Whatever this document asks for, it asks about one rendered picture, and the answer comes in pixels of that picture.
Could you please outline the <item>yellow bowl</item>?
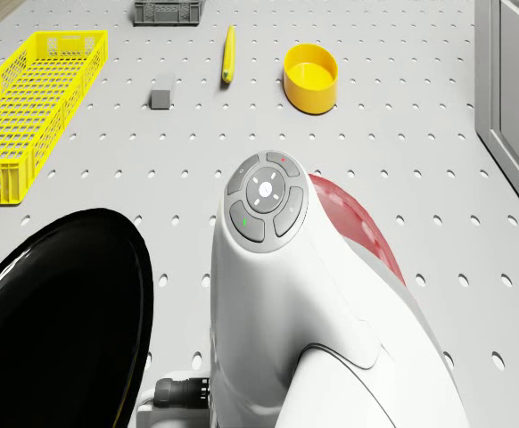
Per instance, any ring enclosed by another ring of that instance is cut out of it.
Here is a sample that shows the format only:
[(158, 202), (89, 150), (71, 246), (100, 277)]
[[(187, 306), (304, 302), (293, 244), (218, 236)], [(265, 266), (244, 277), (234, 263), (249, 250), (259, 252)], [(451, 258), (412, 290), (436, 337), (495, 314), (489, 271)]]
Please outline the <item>yellow bowl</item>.
[(338, 66), (320, 45), (299, 44), (284, 58), (284, 91), (290, 103), (308, 114), (330, 111), (337, 100)]

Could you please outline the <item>black plate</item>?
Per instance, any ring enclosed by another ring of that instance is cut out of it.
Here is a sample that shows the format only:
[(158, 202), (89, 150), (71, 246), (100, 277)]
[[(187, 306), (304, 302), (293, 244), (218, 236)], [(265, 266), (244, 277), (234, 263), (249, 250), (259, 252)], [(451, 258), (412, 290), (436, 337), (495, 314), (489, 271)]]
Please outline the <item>black plate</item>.
[(153, 301), (145, 241), (116, 211), (21, 243), (0, 263), (0, 428), (127, 428)]

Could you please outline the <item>yellow basket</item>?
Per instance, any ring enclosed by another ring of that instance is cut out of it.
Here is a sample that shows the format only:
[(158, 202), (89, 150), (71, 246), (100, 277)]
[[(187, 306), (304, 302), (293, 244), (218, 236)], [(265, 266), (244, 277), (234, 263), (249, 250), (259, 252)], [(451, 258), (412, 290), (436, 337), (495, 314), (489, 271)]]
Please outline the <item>yellow basket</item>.
[(105, 30), (37, 31), (0, 66), (0, 205), (22, 202), (107, 58)]

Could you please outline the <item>banana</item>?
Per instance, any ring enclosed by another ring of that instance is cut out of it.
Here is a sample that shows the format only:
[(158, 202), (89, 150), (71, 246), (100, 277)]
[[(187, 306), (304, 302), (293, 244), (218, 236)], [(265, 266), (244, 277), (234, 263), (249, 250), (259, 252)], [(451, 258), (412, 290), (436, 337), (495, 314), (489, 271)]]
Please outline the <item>banana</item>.
[(225, 84), (230, 84), (235, 74), (235, 26), (230, 25), (225, 41), (221, 78)]

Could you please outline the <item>dark grey basket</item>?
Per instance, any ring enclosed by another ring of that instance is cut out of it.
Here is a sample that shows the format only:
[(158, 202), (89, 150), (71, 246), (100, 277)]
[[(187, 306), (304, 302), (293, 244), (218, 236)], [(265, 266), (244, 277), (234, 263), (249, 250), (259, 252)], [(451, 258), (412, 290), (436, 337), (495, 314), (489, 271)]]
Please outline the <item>dark grey basket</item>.
[(197, 26), (206, 0), (135, 0), (135, 26)]

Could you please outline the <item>grey cube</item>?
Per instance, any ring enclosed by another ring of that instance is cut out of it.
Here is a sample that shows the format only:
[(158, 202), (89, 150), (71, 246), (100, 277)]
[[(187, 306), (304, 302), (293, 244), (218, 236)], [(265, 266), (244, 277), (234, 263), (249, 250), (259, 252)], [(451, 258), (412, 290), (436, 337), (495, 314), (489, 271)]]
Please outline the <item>grey cube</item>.
[(170, 108), (175, 81), (175, 75), (171, 72), (161, 73), (155, 78), (151, 90), (151, 108), (153, 110)]

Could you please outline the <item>red plate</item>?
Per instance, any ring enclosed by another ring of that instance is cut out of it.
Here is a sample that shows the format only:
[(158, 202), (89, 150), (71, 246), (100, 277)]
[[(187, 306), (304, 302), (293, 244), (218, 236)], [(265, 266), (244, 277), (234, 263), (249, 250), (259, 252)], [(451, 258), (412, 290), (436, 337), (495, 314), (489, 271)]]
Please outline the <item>red plate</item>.
[(313, 174), (309, 177), (335, 229), (343, 237), (372, 252), (403, 284), (406, 284), (390, 245), (363, 206), (330, 180)]

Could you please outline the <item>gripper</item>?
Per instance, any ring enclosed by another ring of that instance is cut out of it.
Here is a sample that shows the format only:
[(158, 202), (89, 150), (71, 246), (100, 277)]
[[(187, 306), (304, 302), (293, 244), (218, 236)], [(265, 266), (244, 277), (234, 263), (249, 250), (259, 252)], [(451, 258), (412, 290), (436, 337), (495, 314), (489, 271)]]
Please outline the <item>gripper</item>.
[(210, 428), (210, 378), (162, 378), (141, 394), (136, 428)]

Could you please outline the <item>white cabinet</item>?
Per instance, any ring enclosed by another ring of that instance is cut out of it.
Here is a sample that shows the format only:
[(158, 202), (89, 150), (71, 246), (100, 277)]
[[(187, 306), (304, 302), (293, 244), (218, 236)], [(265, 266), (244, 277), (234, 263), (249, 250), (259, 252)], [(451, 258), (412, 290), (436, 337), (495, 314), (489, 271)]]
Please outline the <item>white cabinet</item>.
[(475, 0), (474, 124), (519, 196), (519, 0)]

